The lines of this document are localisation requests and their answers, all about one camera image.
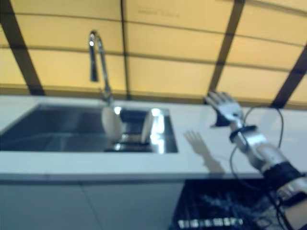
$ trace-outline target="white cabinet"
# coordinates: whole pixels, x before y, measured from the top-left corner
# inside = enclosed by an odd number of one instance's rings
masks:
[[[184,182],[85,186],[106,230],[167,230]]]
[[[78,185],[0,185],[1,230],[100,230]]]
[[[0,229],[167,230],[183,184],[0,184]]]

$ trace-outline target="robotic hand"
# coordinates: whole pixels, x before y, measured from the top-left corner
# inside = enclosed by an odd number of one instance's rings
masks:
[[[256,126],[245,124],[243,111],[232,96],[225,92],[209,92],[205,100],[217,112],[214,127],[230,126],[230,141],[276,190],[286,207],[286,216],[292,228],[307,229],[307,178],[258,132]]]

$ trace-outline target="black grating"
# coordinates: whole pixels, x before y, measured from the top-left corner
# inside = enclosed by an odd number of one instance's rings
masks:
[[[261,180],[249,181],[260,186]],[[236,180],[187,181],[171,230],[281,229],[275,209],[264,193]]]

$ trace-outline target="faucet spout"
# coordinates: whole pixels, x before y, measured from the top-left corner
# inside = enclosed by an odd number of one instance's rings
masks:
[[[101,59],[102,65],[102,73],[105,81],[105,88],[102,93],[102,99],[107,102],[108,106],[113,103],[112,90],[108,81],[108,74],[106,69],[106,59],[105,59],[105,51],[101,41],[101,38],[97,31],[92,30],[89,36],[89,50],[90,50],[90,58],[91,58],[91,81],[98,81],[97,67],[96,67],[96,58],[95,58],[95,43],[98,43],[98,51]]]

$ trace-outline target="sink basin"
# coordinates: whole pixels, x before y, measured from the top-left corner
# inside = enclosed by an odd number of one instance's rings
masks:
[[[0,136],[0,150],[37,152],[176,153],[169,111],[154,109],[146,143],[133,142],[142,132],[148,109],[116,107],[127,141],[112,143],[101,122],[103,107],[41,104]]]

